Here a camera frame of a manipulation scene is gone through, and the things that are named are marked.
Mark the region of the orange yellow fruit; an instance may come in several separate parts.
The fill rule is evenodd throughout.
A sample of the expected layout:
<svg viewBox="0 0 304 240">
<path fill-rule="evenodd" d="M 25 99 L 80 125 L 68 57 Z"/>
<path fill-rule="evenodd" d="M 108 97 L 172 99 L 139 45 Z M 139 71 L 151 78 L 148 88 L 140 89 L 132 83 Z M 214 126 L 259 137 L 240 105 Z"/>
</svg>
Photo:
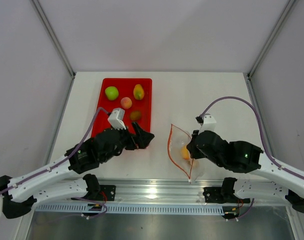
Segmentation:
<svg viewBox="0 0 304 240">
<path fill-rule="evenodd" d="M 185 162 L 187 164 L 189 164 L 190 166 L 192 166 L 193 168 L 196 168 L 198 167 L 198 161 L 197 160 L 194 160 L 191 158 L 190 156 L 190 152 L 188 151 L 187 147 L 186 146 L 183 146 L 180 150 L 180 153 L 181 153 L 181 157 L 183 160 L 185 160 Z"/>
</svg>

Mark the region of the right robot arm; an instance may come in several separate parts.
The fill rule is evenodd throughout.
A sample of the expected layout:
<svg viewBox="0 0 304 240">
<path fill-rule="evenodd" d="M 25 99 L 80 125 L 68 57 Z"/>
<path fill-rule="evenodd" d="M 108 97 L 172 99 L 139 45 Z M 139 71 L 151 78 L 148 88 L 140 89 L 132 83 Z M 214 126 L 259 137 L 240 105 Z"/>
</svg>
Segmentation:
<svg viewBox="0 0 304 240">
<path fill-rule="evenodd" d="M 239 174 L 266 178 L 267 182 L 226 177 L 220 187 L 205 187 L 207 203 L 249 203 L 251 199 L 284 202 L 304 214 L 304 172 L 271 161 L 261 148 L 245 141 L 227 142 L 216 133 L 195 130 L 187 145 L 192 158 L 208 159 L 216 166 Z"/>
</svg>

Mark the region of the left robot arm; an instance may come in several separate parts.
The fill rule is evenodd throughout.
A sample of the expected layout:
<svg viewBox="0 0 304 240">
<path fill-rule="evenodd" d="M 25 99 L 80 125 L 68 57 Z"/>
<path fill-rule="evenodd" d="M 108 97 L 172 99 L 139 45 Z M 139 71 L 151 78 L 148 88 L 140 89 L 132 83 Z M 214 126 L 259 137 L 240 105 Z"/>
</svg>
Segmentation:
<svg viewBox="0 0 304 240">
<path fill-rule="evenodd" d="M 154 134 L 144 131 L 138 123 L 132 123 L 132 127 L 134 133 L 127 128 L 107 128 L 51 164 L 21 177 L 0 177 L 4 216 L 19 218 L 38 205 L 56 200 L 101 199 L 101 186 L 89 171 L 119 156 L 123 150 L 145 149 L 154 139 Z"/>
</svg>

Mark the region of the clear zip top bag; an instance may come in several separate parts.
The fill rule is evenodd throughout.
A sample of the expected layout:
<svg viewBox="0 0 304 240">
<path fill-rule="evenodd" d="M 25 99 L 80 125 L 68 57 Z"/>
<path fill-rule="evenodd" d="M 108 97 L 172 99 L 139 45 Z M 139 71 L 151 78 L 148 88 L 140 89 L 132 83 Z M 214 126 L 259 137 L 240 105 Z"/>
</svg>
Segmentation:
<svg viewBox="0 0 304 240">
<path fill-rule="evenodd" d="M 182 159 L 180 150 L 183 146 L 187 146 L 191 141 L 191 135 L 171 124 L 170 133 L 167 141 L 167 153 L 171 162 L 187 177 L 189 183 L 192 183 L 201 178 L 205 173 L 204 164 L 198 161 L 198 167 L 192 167 Z"/>
</svg>

